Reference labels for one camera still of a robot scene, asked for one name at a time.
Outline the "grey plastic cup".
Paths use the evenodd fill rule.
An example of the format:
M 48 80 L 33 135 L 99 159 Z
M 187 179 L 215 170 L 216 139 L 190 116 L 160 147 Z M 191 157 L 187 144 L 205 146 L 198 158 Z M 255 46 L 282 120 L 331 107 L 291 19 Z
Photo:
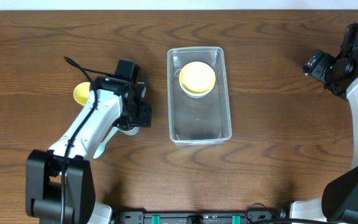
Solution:
M 130 127 L 128 129 L 118 128 L 118 130 L 128 136 L 133 136 L 139 132 L 140 128 L 139 127 Z

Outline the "yellow plastic cup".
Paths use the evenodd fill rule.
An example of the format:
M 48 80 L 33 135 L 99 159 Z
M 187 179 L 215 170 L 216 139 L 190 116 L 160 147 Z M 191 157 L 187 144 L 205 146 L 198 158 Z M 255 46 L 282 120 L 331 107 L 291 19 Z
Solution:
M 90 82 L 83 82 L 75 87 L 73 91 L 73 97 L 78 104 L 84 106 L 88 101 L 89 93 L 90 93 Z

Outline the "yellow plastic bowl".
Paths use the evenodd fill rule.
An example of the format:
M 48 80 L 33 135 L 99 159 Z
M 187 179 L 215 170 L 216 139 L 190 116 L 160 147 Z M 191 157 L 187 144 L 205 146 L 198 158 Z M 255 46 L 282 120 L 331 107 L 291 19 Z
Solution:
M 203 93 L 216 83 L 216 74 L 211 66 L 203 62 L 190 62 L 179 73 L 179 84 L 193 93 Z

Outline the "mint green plastic spoon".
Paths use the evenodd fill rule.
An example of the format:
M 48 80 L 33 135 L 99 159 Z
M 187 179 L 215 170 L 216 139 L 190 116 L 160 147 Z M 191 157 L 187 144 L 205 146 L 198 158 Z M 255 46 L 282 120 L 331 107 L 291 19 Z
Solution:
M 108 133 L 108 135 L 104 138 L 104 140 L 100 143 L 100 145 L 98 146 L 93 158 L 97 159 L 99 158 L 105 151 L 107 143 L 111 140 L 111 138 L 117 133 L 118 128 L 117 127 L 113 127 L 110 132 Z

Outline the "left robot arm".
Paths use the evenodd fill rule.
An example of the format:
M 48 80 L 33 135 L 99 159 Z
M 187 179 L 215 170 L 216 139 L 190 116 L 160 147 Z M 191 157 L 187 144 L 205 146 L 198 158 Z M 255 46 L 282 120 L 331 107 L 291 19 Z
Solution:
M 135 135 L 151 125 L 151 106 L 143 101 L 146 83 L 98 77 L 74 90 L 83 108 L 48 150 L 33 150 L 26 161 L 25 212 L 41 223 L 110 223 L 113 209 L 97 202 L 91 160 L 121 131 Z

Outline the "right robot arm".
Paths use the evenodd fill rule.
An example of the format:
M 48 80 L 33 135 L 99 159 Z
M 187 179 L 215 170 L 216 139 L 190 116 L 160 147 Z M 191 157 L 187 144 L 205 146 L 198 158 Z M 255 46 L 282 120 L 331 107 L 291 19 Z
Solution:
M 358 223 L 358 23 L 346 27 L 337 56 L 316 50 L 301 71 L 349 103 L 354 149 L 350 170 L 331 181 L 321 197 L 292 202 L 287 223 Z

